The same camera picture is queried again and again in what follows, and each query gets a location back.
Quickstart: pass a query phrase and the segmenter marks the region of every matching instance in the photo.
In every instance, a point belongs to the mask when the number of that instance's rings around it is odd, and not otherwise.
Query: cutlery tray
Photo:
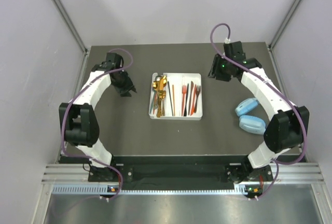
[[[166,75],[167,76],[167,81],[169,82],[170,85],[170,91],[171,91],[171,95],[169,94],[169,88],[168,88],[168,84],[166,84],[166,86],[164,87],[164,91],[166,92],[166,96],[164,98],[164,112],[165,115],[161,116],[160,118],[157,117],[157,112],[158,109],[153,109],[153,104],[154,104],[154,100],[155,100],[155,92],[152,88],[152,84],[156,79],[156,76],[158,74],[154,73],[152,75],[152,81],[151,81],[151,94],[150,94],[150,102],[149,102],[149,115],[150,118],[152,119],[177,119],[177,120],[200,120],[203,116],[203,107],[202,107],[202,80],[201,80],[201,75],[200,74],[181,74],[181,73],[163,73],[163,74],[159,74],[159,75]],[[195,85],[196,86],[200,86],[201,90],[199,93],[198,98],[195,97],[195,102],[194,102],[194,106],[195,103],[197,101],[197,110],[196,113],[193,113],[192,115],[190,115],[191,113],[191,108],[192,108],[192,102],[193,102],[193,98],[194,98],[194,92],[191,91],[191,82],[193,82],[194,87],[193,87],[193,91],[195,90]],[[188,92],[190,93],[188,95],[188,100],[187,100],[187,116],[184,117],[183,112],[182,112],[182,99],[183,99],[183,94],[182,94],[182,86],[186,86],[189,84],[189,88],[188,88]],[[173,89],[172,89],[172,85],[174,85],[174,97],[175,99],[173,99]],[[190,101],[190,97],[191,96],[191,105],[190,105],[190,112],[188,114],[189,111],[189,101]]]

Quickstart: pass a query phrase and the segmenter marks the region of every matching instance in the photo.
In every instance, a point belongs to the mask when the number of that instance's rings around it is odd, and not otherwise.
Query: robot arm
[[[265,74],[261,64],[255,58],[246,59],[241,42],[224,44],[224,50],[227,57],[241,63],[265,81],[261,81],[254,75],[236,67],[218,54],[214,58],[209,77],[223,81],[230,81],[231,77],[238,78],[241,84],[258,99],[270,120],[264,133],[264,141],[256,150],[245,157],[241,163],[241,169],[233,172],[231,178],[235,182],[240,182],[249,177],[255,170],[267,166],[271,160],[276,159],[279,155],[301,144],[303,135],[293,110],[283,98],[266,85],[268,82],[275,87]],[[304,106],[295,106],[295,108],[308,129],[309,111]]]
[[[99,139],[99,125],[94,109],[110,85],[115,86],[121,96],[131,96],[129,91],[136,92],[136,89],[126,71],[102,76],[94,84],[91,84],[91,81],[105,72],[121,67],[123,67],[123,58],[116,53],[108,53],[106,61],[94,66],[89,79],[82,88],[87,85],[90,87],[75,100],[65,123],[65,140],[68,143],[76,146],[85,155],[109,165],[112,162],[112,154],[105,149]],[[63,120],[67,106],[68,103],[62,103],[59,107],[60,121]],[[94,160],[91,163],[94,167],[105,167]]]

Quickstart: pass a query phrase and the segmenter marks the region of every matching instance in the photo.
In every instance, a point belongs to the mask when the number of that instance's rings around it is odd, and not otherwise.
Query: white wall
[[[291,100],[310,111],[309,157],[332,194],[332,0],[304,0],[275,48]]]
[[[29,223],[83,54],[51,0],[0,1],[0,223]]]
[[[271,42],[293,0],[62,0],[85,45],[208,43],[214,25],[232,39]],[[224,41],[220,32],[216,41]]]

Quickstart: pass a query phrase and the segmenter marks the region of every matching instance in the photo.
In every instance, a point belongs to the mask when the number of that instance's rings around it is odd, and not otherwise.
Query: white tray
[[[172,108],[171,108],[171,102],[170,102],[170,95],[169,95],[169,89],[168,86],[165,87],[166,91],[166,97],[164,99],[164,108],[165,108],[165,116],[161,116],[160,118],[157,118],[157,110],[155,110],[155,113],[153,113],[153,109],[150,112],[150,106],[151,103],[154,100],[154,91],[152,90],[152,83],[155,81],[155,78],[158,74],[154,73],[152,75],[152,81],[151,81],[151,95],[150,95],[150,102],[149,102],[149,115],[152,119],[177,119],[177,120],[200,120],[203,116],[203,108],[202,108],[202,79],[200,74],[181,74],[181,73],[163,73],[163,75],[167,76],[167,80],[170,84],[171,89],[171,96],[172,96],[172,105],[174,109],[174,101],[173,101],[173,91],[172,91],[172,85],[174,85],[174,97],[175,97],[175,116],[172,116]],[[186,117],[182,116],[182,86],[187,86],[189,84],[189,91],[190,91],[190,83],[191,81],[198,86],[201,86],[201,92],[198,96],[198,99],[195,99],[197,101],[197,111],[196,113],[193,113],[192,115],[188,115]],[[193,94],[191,93],[191,106],[192,107],[192,100],[193,100]],[[187,100],[187,112],[189,108],[189,96]]]

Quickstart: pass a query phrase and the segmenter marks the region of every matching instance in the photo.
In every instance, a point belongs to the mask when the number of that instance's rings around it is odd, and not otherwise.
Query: white panel
[[[309,156],[332,193],[332,0],[304,0],[275,48],[287,92],[310,111]]]
[[[0,1],[0,223],[29,223],[82,52],[51,0]]]
[[[84,43],[208,43],[212,27],[232,40],[270,42],[293,0],[62,0]],[[226,31],[216,33],[223,42]]]

